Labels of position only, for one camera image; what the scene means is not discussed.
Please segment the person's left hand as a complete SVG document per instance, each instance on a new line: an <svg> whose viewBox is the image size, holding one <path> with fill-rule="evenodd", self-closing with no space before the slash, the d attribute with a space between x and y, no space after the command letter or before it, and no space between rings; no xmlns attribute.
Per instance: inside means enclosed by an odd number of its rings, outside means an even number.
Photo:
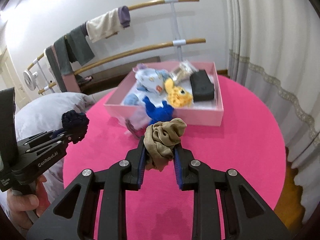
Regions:
<svg viewBox="0 0 320 240"><path fill-rule="evenodd" d="M26 212L36 210L36 214L40 217L49 207L48 194L43 185L46 181L47 179L44 175L37 178L35 194L15 196L12 190L7 192L8 208L10 210L11 221L14 224L25 230L29 230L33 224Z"/></svg>

